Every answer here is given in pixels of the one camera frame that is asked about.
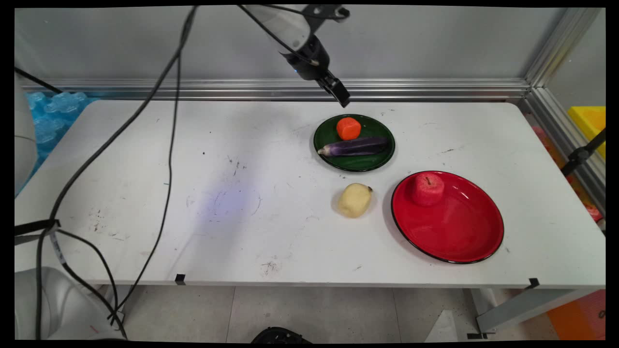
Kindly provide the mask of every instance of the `red apple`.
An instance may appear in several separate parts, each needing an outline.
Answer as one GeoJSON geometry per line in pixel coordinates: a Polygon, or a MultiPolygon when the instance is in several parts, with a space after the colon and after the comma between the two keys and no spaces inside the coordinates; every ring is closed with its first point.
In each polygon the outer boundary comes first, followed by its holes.
{"type": "Polygon", "coordinates": [[[443,198],[445,183],[436,174],[420,173],[413,180],[413,202],[419,206],[432,206],[443,198]]]}

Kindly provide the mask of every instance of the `gray wall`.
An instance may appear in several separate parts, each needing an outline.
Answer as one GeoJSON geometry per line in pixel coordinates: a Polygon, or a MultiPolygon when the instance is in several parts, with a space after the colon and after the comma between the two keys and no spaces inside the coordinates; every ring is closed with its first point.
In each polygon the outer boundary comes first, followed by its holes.
{"type": "MultiPolygon", "coordinates": [[[[347,22],[327,22],[317,35],[339,78],[522,77],[565,10],[347,7],[347,22]]],[[[153,79],[188,9],[19,9],[15,63],[44,78],[153,79]]],[[[235,6],[198,10],[183,69],[186,79],[297,78],[235,6]]]]}
{"type": "Polygon", "coordinates": [[[602,9],[548,88],[565,110],[606,106],[606,10],[602,9]]]}

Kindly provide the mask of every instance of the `purple eggplant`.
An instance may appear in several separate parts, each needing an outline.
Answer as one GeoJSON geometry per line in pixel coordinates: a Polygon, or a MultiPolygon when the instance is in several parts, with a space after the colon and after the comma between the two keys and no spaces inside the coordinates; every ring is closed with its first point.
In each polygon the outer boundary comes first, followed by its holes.
{"type": "Polygon", "coordinates": [[[332,156],[363,156],[374,155],[389,147],[389,139],[385,137],[358,137],[353,140],[338,141],[325,145],[318,150],[319,155],[332,156]]]}

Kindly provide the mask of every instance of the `yellow container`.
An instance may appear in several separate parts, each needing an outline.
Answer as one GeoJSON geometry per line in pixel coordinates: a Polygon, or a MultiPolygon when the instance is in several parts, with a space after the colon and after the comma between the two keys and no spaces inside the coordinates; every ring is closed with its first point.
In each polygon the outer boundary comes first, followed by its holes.
{"type": "MultiPolygon", "coordinates": [[[[606,128],[606,107],[571,107],[568,115],[588,140],[606,128]]],[[[606,159],[606,142],[597,151],[606,159]]]]}

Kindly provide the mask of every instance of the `orange vegetable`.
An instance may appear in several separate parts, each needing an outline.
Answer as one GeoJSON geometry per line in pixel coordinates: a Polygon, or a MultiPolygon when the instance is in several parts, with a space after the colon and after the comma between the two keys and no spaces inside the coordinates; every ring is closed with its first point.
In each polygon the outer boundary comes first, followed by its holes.
{"type": "Polygon", "coordinates": [[[361,134],[361,123],[352,117],[345,117],[337,122],[336,129],[342,140],[352,140],[361,134]]]}

